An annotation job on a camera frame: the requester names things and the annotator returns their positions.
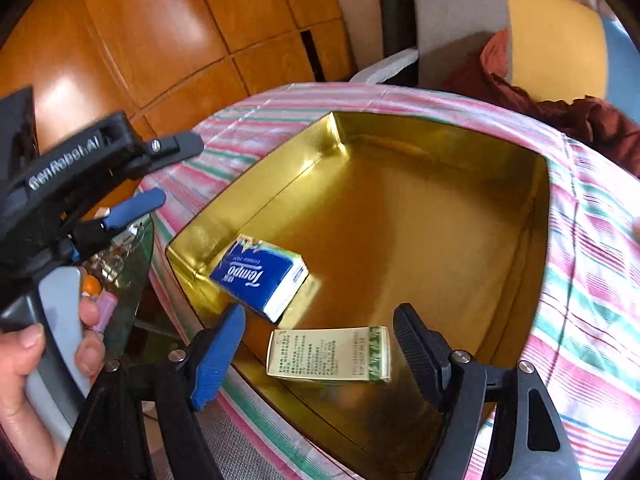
yellow cushion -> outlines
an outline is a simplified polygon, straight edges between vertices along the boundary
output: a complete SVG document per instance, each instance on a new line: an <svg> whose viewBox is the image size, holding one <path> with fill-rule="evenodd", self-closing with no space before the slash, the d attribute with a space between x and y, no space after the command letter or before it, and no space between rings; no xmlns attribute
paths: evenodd
<svg viewBox="0 0 640 480"><path fill-rule="evenodd" d="M507 0L511 84L535 101L604 98L607 45L596 12L573 0Z"/></svg>

gold box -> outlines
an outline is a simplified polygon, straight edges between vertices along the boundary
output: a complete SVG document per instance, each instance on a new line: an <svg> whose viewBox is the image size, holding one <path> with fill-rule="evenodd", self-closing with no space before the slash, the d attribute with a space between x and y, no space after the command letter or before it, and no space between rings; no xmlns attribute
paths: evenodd
<svg viewBox="0 0 640 480"><path fill-rule="evenodd" d="M411 303L453 348L513 367L545 265L542 156L421 118L333 112L225 189L166 254L204 325L230 298L208 276L239 232L302 254L309 278L278 328L386 325ZM367 479L412 478L440 415L392 337L389 384L266 375L271 331L247 311L234 367L301 433Z"/></svg>

pink object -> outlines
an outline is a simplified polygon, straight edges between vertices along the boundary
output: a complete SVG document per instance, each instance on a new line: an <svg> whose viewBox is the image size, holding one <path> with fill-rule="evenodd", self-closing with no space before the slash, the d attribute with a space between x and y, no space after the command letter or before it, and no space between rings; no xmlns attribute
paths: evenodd
<svg viewBox="0 0 640 480"><path fill-rule="evenodd" d="M112 292L108 292L106 290L102 290L100 296L95 301L95 304L98 306L98 312L100 312L100 321L92 326L92 330L96 332L103 333L104 329L107 328L107 324L111 319L111 315L118 304L118 298Z"/></svg>

blue gripper pad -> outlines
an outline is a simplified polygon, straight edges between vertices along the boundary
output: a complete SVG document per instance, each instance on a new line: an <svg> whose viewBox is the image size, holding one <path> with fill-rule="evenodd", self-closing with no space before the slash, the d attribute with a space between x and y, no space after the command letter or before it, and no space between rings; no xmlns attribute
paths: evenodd
<svg viewBox="0 0 640 480"><path fill-rule="evenodd" d="M197 411L216 397L244 334L244 308L241 305L230 305L223 317L193 377L190 401Z"/></svg>
<svg viewBox="0 0 640 480"><path fill-rule="evenodd" d="M124 229L137 218L162 207L165 201L166 195L159 187L140 192L112 207L102 223L107 229Z"/></svg>

orange object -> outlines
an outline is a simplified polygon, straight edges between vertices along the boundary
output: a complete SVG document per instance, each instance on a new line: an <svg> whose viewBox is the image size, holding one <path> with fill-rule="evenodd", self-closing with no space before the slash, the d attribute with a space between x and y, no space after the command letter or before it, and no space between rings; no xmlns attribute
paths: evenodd
<svg viewBox="0 0 640 480"><path fill-rule="evenodd" d="M90 296L100 294L101 290L102 285L95 276L88 274L84 277L84 280L82 280L82 291L86 292Z"/></svg>

